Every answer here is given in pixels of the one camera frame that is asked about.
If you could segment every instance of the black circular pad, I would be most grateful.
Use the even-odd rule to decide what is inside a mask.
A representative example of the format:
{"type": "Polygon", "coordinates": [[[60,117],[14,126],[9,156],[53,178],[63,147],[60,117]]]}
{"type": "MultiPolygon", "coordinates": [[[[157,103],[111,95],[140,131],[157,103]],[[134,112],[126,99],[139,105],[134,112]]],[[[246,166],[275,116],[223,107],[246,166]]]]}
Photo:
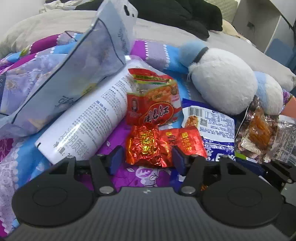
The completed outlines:
{"type": "Polygon", "coordinates": [[[258,177],[228,175],[210,185],[202,205],[214,219],[235,227],[255,228],[273,221],[280,213],[280,193],[258,177]]]}
{"type": "Polygon", "coordinates": [[[45,173],[16,191],[12,208],[21,222],[60,226],[85,215],[92,202],[92,192],[73,177],[45,173]]]}

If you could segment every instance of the gray blanket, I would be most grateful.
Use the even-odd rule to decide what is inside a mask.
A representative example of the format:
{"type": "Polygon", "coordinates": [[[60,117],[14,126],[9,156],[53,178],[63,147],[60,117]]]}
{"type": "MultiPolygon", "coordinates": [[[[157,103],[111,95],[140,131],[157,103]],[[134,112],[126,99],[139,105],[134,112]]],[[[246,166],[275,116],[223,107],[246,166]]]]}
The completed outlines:
{"type": "MultiPolygon", "coordinates": [[[[0,59],[9,53],[21,51],[33,42],[66,30],[84,32],[91,24],[95,11],[52,10],[14,25],[0,40],[0,59]]],[[[171,26],[138,19],[135,26],[137,39],[158,41],[180,46],[198,39],[196,36],[171,26]]],[[[251,44],[221,32],[210,32],[206,45],[232,52],[242,58],[254,71],[261,71],[274,77],[287,91],[296,85],[296,76],[285,66],[269,58],[251,44]]]]}

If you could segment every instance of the plush toy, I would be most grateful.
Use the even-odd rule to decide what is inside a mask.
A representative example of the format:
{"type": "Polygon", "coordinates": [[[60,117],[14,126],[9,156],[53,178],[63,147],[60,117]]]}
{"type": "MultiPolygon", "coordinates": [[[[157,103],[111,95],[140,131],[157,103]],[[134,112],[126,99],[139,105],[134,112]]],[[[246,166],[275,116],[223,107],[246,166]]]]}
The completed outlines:
{"type": "Polygon", "coordinates": [[[278,115],[283,108],[283,90],[279,83],[269,74],[254,71],[258,89],[256,95],[262,102],[262,108],[268,115],[278,115]]]}
{"type": "Polygon", "coordinates": [[[254,95],[261,99],[266,114],[278,115],[282,109],[283,91],[276,80],[253,72],[235,54],[194,41],[180,47],[179,61],[188,68],[204,100],[225,114],[240,114],[254,95]]]}

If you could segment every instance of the candy wrapper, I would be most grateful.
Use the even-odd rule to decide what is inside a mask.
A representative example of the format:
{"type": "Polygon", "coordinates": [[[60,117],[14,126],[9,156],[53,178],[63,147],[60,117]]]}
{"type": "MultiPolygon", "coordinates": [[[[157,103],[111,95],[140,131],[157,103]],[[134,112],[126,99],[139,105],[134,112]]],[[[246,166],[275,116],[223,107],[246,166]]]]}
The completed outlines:
{"type": "Polygon", "coordinates": [[[199,131],[194,126],[173,128],[159,131],[160,144],[167,151],[167,158],[172,162],[172,147],[177,145],[185,155],[200,155],[207,158],[199,131]]]}
{"type": "Polygon", "coordinates": [[[158,127],[133,126],[126,143],[126,162],[143,166],[172,167],[172,146],[186,155],[207,157],[202,138],[195,127],[159,131],[158,127]]]}
{"type": "Polygon", "coordinates": [[[126,143],[126,162],[140,166],[170,167],[167,152],[160,145],[158,127],[133,126],[126,143]]]}
{"type": "Polygon", "coordinates": [[[235,139],[236,151],[261,163],[272,147],[277,124],[278,116],[264,114],[261,101],[255,96],[239,127],[235,139]]]}
{"type": "Polygon", "coordinates": [[[208,161],[221,155],[234,159],[234,119],[213,110],[205,103],[183,99],[182,127],[194,126],[203,138],[208,161]]]}
{"type": "Polygon", "coordinates": [[[264,161],[270,162],[273,158],[293,166],[296,165],[296,119],[279,115],[278,131],[264,161]]]}
{"type": "Polygon", "coordinates": [[[148,69],[129,69],[137,84],[137,93],[128,93],[126,122],[153,127],[177,120],[181,100],[177,82],[168,75],[148,69]]]}

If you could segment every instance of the white cylindrical bottle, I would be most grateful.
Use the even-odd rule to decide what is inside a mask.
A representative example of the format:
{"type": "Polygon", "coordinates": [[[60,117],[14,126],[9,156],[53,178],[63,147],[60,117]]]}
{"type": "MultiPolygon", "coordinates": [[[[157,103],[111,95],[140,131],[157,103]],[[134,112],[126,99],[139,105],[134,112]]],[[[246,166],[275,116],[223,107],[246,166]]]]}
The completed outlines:
{"type": "Polygon", "coordinates": [[[132,59],[117,74],[101,81],[96,90],[82,97],[62,114],[35,142],[53,164],[68,155],[76,160],[93,156],[126,115],[127,92],[135,92],[129,68],[143,68],[132,59]]]}

